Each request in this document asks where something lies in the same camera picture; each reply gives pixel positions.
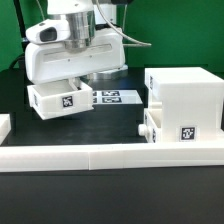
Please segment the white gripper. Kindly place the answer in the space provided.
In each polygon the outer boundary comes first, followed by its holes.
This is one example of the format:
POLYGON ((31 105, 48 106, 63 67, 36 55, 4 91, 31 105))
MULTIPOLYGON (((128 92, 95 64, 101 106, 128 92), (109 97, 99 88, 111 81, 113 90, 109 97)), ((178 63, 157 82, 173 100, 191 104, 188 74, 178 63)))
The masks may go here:
POLYGON ((80 90, 80 77, 121 68, 125 64, 122 38, 113 29, 97 30, 87 48, 67 50, 63 42, 36 45, 25 51, 28 79, 42 84, 69 79, 73 90, 80 90))

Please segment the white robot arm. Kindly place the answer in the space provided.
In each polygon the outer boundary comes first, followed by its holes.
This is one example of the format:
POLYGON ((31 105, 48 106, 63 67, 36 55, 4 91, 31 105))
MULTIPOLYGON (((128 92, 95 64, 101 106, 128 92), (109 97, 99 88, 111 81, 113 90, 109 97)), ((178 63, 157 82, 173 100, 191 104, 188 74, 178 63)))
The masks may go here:
POLYGON ((95 28, 92 0, 48 0, 49 18, 26 30, 28 79, 50 83, 125 64, 122 36, 111 28, 95 28))

